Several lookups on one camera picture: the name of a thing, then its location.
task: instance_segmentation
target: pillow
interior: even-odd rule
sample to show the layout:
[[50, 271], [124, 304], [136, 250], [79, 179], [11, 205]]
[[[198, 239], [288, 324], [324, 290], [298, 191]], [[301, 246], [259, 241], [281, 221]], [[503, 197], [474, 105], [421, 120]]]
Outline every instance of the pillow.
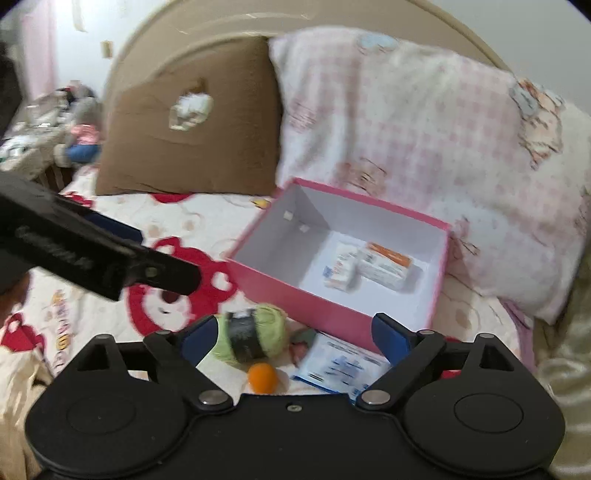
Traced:
[[271, 41], [289, 178], [453, 225], [447, 271], [553, 322], [588, 226], [591, 118], [527, 80], [341, 27]]
[[[199, 88], [213, 98], [207, 119], [169, 128], [170, 108]], [[126, 192], [269, 195], [279, 157], [281, 99], [267, 40], [208, 49], [123, 92], [99, 159], [96, 194]]]

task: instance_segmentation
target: orange label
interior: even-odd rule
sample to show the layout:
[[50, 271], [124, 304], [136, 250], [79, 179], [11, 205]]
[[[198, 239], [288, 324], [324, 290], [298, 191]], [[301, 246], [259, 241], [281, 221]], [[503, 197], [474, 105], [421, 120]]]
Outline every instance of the orange label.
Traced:
[[406, 255], [399, 254], [393, 250], [389, 250], [387, 248], [382, 247], [382, 245], [378, 244], [367, 244], [368, 250], [373, 250], [374, 252], [389, 258], [393, 262], [397, 263], [398, 265], [408, 268], [410, 267], [411, 260]]

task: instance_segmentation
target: green yarn ball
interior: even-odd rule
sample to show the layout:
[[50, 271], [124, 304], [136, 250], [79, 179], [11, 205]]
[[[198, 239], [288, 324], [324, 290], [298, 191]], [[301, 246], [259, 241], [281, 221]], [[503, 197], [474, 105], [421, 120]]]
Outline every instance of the green yarn ball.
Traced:
[[[262, 351], [269, 358], [279, 355], [287, 347], [288, 335], [285, 326], [287, 315], [283, 310], [273, 305], [260, 303], [254, 308], [253, 316]], [[228, 318], [224, 314], [218, 314], [216, 319], [217, 342], [212, 349], [212, 353], [217, 359], [227, 364], [238, 365], [226, 334]]]

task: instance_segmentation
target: pink wall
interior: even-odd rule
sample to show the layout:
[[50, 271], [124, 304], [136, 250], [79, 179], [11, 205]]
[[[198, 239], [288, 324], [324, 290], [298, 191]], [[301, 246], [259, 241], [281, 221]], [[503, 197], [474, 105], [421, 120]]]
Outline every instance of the pink wall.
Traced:
[[56, 88], [53, 0], [38, 0], [21, 18], [26, 89], [33, 100]]

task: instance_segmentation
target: light switch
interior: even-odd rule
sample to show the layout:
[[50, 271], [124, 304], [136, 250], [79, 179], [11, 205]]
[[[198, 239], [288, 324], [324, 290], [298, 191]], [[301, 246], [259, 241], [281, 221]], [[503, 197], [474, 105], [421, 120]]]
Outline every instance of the light switch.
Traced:
[[100, 42], [100, 49], [102, 50], [104, 59], [113, 58], [113, 42], [111, 42], [111, 40], [103, 40]]

